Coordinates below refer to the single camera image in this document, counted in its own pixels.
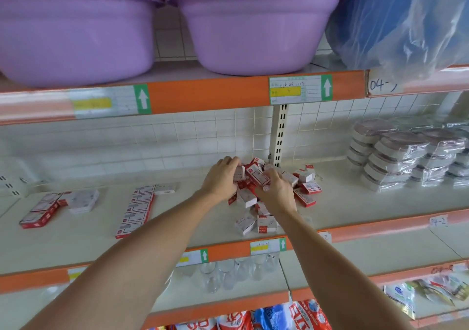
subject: hand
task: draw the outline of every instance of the hand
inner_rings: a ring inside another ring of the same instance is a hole
[[[239,157],[226,156],[219,160],[210,168],[200,191],[212,196],[216,204],[228,200],[236,192],[233,175],[238,166],[241,166]]]
[[[273,216],[285,212],[296,213],[295,197],[290,183],[274,169],[265,173],[270,176],[270,189],[265,192],[261,187],[257,187],[256,194],[264,202],[267,210]]]

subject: pile of boxes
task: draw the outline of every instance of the pile of boxes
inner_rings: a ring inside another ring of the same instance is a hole
[[[294,173],[282,170],[260,158],[254,158],[250,163],[236,168],[233,182],[237,185],[236,193],[228,200],[231,205],[236,200],[247,210],[243,217],[236,221],[236,228],[246,235],[257,227],[258,233],[277,232],[279,227],[275,217],[269,213],[266,205],[256,195],[256,188],[262,187],[264,191],[270,188],[270,178],[265,174],[267,170],[275,170],[293,187],[296,199],[304,206],[310,207],[316,203],[313,195],[322,191],[314,182],[316,173],[313,165],[306,165]]]
[[[50,221],[59,207],[68,206],[73,214],[90,212],[98,197],[97,189],[48,193],[20,220],[19,224],[23,229],[43,227]]]
[[[174,193],[175,191],[175,184],[145,185],[135,188],[117,228],[115,238],[126,237],[148,221],[155,195]]]

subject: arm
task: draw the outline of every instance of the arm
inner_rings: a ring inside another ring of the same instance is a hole
[[[333,329],[410,330],[408,318],[353,263],[310,227],[296,210],[293,190],[269,170],[261,200],[288,235],[306,281]]]
[[[236,191],[239,163],[218,161],[192,197],[107,250],[22,330],[139,330],[199,222]]]

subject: purple plastic basin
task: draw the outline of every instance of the purple plastic basin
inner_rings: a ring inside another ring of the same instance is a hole
[[[154,61],[145,0],[0,0],[0,71],[34,87],[98,84]]]
[[[239,76],[294,72],[309,63],[339,0],[175,0],[197,57]]]

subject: forearm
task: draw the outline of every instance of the forearm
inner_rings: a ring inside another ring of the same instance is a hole
[[[150,220],[100,256],[23,330],[139,329],[213,206],[211,195],[197,192]]]
[[[298,213],[279,213],[314,297],[333,329],[411,329],[405,315]]]

